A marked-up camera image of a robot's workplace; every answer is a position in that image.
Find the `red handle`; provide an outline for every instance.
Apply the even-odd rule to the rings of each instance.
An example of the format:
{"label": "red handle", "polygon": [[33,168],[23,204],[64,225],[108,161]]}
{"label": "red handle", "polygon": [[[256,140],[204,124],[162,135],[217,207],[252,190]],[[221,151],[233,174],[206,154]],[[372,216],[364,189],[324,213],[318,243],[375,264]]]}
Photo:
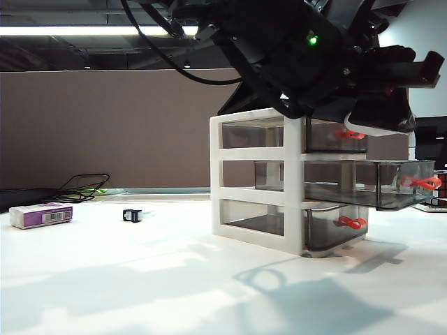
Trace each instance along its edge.
{"label": "red handle", "polygon": [[438,177],[430,177],[425,179],[417,179],[413,177],[403,176],[401,185],[403,186],[420,186],[426,190],[433,191],[440,188],[442,181]]}
{"label": "red handle", "polygon": [[347,225],[352,229],[360,229],[366,226],[367,222],[363,218],[349,218],[348,216],[340,216],[338,221],[334,222],[335,225],[342,226]]}
{"label": "red handle", "polygon": [[361,140],[366,137],[365,134],[358,133],[356,131],[335,131],[335,137],[342,139]]}

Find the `fluorescent light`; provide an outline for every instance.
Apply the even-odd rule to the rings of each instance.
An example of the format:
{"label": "fluorescent light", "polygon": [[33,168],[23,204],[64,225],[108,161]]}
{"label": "fluorescent light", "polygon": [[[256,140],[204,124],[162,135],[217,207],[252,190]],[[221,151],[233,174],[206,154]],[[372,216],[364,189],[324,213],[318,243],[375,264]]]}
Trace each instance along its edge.
{"label": "fluorescent light", "polygon": [[[141,26],[149,36],[167,36],[158,26]],[[186,35],[195,35],[197,27],[184,27]],[[0,27],[0,36],[131,36],[137,35],[132,26],[44,26],[44,27]]]}

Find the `gray partition wall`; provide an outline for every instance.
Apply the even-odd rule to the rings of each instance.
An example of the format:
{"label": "gray partition wall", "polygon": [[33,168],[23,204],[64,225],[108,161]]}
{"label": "gray partition wall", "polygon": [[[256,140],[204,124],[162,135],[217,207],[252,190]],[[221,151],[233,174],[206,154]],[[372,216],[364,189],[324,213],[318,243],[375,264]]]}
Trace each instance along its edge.
{"label": "gray partition wall", "polygon": [[[173,70],[1,73],[0,85],[2,188],[58,187],[94,172],[115,188],[208,187],[209,119],[235,89]],[[370,158],[408,154],[405,137],[370,138],[369,147]],[[250,169],[229,166],[229,175],[253,179]]]}

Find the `barcode label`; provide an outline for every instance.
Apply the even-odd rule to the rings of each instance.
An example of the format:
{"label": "barcode label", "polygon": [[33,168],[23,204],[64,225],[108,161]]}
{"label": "barcode label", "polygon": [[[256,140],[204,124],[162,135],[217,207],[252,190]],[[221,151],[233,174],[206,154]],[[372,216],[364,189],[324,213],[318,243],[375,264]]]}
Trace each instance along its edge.
{"label": "barcode label", "polygon": [[60,211],[42,215],[42,223],[56,222],[71,219],[71,211]]}

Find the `black ceiling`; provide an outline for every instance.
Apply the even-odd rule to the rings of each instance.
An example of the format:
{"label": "black ceiling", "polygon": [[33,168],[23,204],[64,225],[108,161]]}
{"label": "black ceiling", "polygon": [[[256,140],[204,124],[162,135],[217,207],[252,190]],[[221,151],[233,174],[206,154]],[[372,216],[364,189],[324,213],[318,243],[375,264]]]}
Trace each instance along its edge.
{"label": "black ceiling", "polygon": [[[377,0],[376,7],[400,13],[408,0]],[[154,25],[137,3],[129,2],[141,25]],[[1,26],[129,25],[119,0],[3,0]],[[230,67],[221,51],[192,51],[191,39],[152,38],[179,65]],[[138,36],[0,36],[0,71],[167,68]]]}

